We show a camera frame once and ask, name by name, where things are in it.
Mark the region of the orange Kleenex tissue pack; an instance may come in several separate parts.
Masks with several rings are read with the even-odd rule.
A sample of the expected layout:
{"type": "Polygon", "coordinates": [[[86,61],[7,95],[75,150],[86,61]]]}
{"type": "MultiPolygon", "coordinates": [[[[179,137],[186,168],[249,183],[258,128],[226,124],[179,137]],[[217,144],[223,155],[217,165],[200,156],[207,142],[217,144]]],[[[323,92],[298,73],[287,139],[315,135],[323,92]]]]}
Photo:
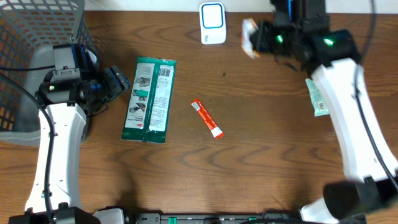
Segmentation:
{"type": "Polygon", "coordinates": [[[243,19],[241,47],[243,51],[252,59],[257,59],[259,54],[254,50],[254,46],[250,41],[250,37],[258,31],[259,28],[254,22],[253,18],[243,19]]]}

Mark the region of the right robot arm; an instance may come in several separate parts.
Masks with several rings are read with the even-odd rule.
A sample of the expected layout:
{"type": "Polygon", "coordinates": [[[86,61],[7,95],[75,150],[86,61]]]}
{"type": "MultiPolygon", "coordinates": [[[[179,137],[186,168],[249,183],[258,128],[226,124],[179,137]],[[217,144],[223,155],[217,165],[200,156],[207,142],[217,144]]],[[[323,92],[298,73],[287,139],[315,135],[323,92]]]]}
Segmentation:
{"type": "Polygon", "coordinates": [[[364,223],[397,200],[397,159],[369,99],[362,61],[350,31],[331,30],[324,1],[274,1],[271,21],[242,23],[242,47],[292,57],[320,92],[338,138],[345,179],[327,184],[320,199],[281,223],[364,223]]]}

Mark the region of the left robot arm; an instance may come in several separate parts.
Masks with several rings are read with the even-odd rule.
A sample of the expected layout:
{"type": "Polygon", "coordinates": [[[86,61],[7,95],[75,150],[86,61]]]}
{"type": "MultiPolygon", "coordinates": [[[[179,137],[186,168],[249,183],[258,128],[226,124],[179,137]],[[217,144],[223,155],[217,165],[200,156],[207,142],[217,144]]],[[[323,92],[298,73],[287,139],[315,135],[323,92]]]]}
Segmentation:
{"type": "Polygon", "coordinates": [[[40,146],[34,185],[25,212],[9,223],[132,223],[122,207],[88,213],[78,186],[80,145],[86,120],[131,86],[117,66],[99,70],[96,54],[82,44],[53,47],[49,67],[34,95],[18,89],[39,109],[40,146]]]}

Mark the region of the mint green wipes pack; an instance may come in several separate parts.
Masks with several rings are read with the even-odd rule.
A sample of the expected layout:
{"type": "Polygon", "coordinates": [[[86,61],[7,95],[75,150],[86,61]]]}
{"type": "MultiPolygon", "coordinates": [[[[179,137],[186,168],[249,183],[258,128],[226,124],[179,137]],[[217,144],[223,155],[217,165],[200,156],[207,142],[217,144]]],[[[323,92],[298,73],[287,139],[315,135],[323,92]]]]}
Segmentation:
{"type": "Polygon", "coordinates": [[[306,78],[305,83],[307,85],[311,103],[314,109],[314,116],[325,116],[329,115],[328,108],[323,100],[323,97],[319,89],[315,86],[313,80],[306,78]]]}

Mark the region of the green white 3M package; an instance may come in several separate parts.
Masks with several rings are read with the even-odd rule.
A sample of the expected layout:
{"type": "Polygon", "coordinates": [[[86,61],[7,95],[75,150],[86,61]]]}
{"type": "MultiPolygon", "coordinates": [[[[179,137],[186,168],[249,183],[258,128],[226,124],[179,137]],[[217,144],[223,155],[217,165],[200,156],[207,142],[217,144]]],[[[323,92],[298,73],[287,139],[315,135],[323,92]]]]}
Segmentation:
{"type": "Polygon", "coordinates": [[[122,140],[165,142],[176,64],[169,59],[137,59],[122,140]]]}

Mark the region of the red snack bar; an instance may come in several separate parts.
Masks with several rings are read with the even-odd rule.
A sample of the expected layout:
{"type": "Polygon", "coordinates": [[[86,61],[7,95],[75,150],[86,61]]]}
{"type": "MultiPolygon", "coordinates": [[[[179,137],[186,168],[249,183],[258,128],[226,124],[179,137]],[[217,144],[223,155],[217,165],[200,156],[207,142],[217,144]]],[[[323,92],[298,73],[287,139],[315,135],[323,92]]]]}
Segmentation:
{"type": "Polygon", "coordinates": [[[211,131],[211,134],[215,139],[220,139],[224,136],[224,132],[221,130],[221,128],[217,125],[217,123],[214,121],[212,118],[211,114],[209,114],[208,110],[204,107],[203,103],[201,100],[194,99],[191,102],[191,105],[193,108],[197,111],[197,113],[200,115],[208,129],[211,131]]]}

